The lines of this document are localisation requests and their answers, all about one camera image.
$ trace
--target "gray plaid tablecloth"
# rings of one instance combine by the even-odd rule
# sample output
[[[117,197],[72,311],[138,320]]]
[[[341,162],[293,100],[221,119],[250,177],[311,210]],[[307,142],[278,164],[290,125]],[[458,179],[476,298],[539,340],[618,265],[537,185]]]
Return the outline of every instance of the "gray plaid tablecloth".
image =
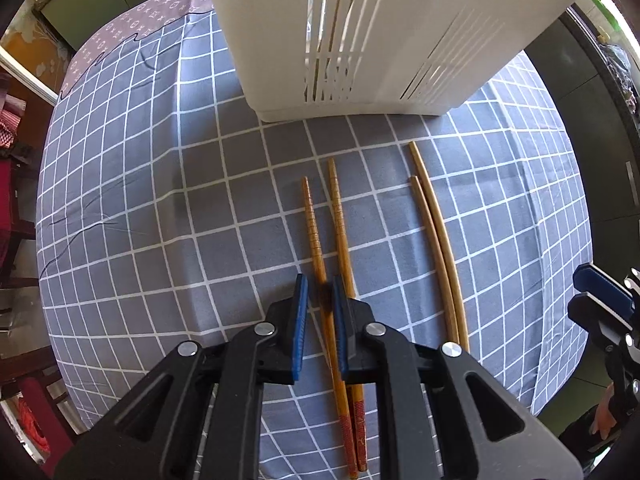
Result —
[[[446,217],[472,353],[539,412],[586,342],[566,304],[591,237],[569,139],[526,55],[443,117],[262,124],[218,29],[214,12],[188,14],[126,40],[56,106],[38,194],[40,290],[85,423],[178,342],[227,341],[290,295],[298,272],[312,276],[302,176],[336,268],[329,156],[359,298],[408,338],[441,343],[433,262],[407,183],[412,139]],[[301,379],[266,387],[264,478],[346,476],[318,318],[312,302]],[[372,388],[366,396],[369,478],[379,452]]]

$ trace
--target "bamboo chopstick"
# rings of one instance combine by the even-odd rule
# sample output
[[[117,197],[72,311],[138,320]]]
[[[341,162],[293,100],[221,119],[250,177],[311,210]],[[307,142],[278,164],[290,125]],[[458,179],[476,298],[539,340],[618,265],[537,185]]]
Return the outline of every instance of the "bamboo chopstick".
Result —
[[[329,355],[331,377],[334,385],[335,405],[338,410],[338,418],[340,419],[340,427],[342,429],[342,441],[344,443],[344,452],[347,459],[349,478],[354,480],[358,478],[358,464],[356,461],[347,387],[340,377],[340,370],[338,368],[338,355],[335,345],[334,314],[331,311],[331,306],[326,294],[326,288],[328,286],[326,269],[324,268],[324,260],[322,259],[322,247],[320,246],[318,224],[316,223],[316,214],[314,213],[314,205],[311,200],[309,181],[306,177],[302,179],[302,195],[305,202],[306,231],[309,237],[311,260],[314,266],[316,282],[318,282],[318,301],[320,304],[322,332],[324,333],[326,350]]]
[[[433,190],[431,181],[429,180],[429,174],[427,168],[424,165],[418,145],[413,140],[409,143],[409,149],[411,150],[412,157],[414,158],[415,167],[418,170],[418,177],[420,184],[424,192],[431,217],[433,218],[433,224],[435,225],[436,233],[438,235],[438,241],[440,243],[440,249],[442,250],[442,256],[444,257],[444,263],[447,268],[447,277],[449,279],[449,286],[451,294],[453,296],[453,305],[456,313],[456,321],[458,324],[458,336],[460,339],[460,346],[465,351],[469,352],[469,333],[466,327],[466,314],[465,305],[462,301],[462,292],[460,291],[460,281],[458,280],[458,271],[456,270],[456,261],[453,257],[453,251],[451,250],[451,244],[449,242],[449,236],[447,235],[447,229],[444,225],[444,218],[438,205],[438,199],[436,193]]]
[[[340,201],[340,187],[338,185],[338,173],[335,169],[335,161],[329,159],[329,181],[331,202],[334,209],[335,243],[338,250],[338,266],[344,280],[344,291],[349,298],[355,298],[355,286],[353,285],[353,269],[349,256],[349,244],[347,231],[344,225],[344,213]],[[352,384],[350,387],[353,409],[353,434],[356,444],[356,458],[358,470],[367,470],[367,431],[365,426],[364,388],[362,384]]]
[[[427,234],[427,240],[431,250],[433,251],[433,260],[436,265],[436,275],[438,277],[438,284],[440,285],[440,296],[442,297],[442,303],[444,308],[444,319],[447,326],[447,338],[449,341],[460,343],[460,334],[458,333],[458,320],[456,319],[456,309],[453,303],[453,295],[451,293],[451,286],[449,285],[449,276],[447,275],[447,266],[444,263],[444,256],[442,254],[442,248],[438,241],[438,234],[436,232],[436,226],[433,223],[431,217],[431,211],[429,211],[429,205],[427,199],[420,186],[418,177],[412,175],[410,177],[411,187],[414,189],[415,201],[418,203],[418,209],[420,210],[420,216],[422,216],[422,224]]]

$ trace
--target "blue gripper pad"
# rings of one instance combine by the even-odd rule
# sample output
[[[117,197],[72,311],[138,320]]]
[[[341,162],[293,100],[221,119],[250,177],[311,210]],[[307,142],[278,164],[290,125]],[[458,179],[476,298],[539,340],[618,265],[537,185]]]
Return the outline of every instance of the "blue gripper pad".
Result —
[[[580,264],[574,270],[574,287],[593,294],[626,322],[634,312],[631,293],[593,264]]]
[[[296,278],[296,288],[291,298],[291,308],[295,311],[295,326],[291,348],[291,375],[293,380],[300,378],[302,370],[302,353],[305,343],[306,304],[308,302],[309,284],[304,274]]]
[[[344,322],[344,311],[347,297],[344,293],[341,279],[334,279],[333,283],[333,303],[334,303],[334,329],[335,329],[335,346],[338,357],[338,368],[340,374],[348,371],[347,363],[347,333]]]

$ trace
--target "floor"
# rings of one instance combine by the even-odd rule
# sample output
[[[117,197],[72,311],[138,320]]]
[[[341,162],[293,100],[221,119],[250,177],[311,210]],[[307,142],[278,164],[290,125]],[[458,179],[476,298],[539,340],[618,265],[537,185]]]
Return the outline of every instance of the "floor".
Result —
[[[539,420],[558,436],[564,428],[600,402],[610,382],[604,366],[604,354],[587,344],[580,364],[543,408],[538,415]]]

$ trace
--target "cabinet handle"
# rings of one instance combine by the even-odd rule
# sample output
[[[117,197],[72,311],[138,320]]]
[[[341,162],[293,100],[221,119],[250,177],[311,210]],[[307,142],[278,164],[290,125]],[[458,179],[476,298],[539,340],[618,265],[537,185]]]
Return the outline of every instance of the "cabinet handle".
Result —
[[[636,179],[634,177],[634,170],[631,167],[630,160],[626,162],[626,176],[628,176],[629,184],[631,184],[631,195],[634,198],[634,204],[636,205],[636,207],[639,207],[640,202],[638,201],[638,190],[636,189]]]

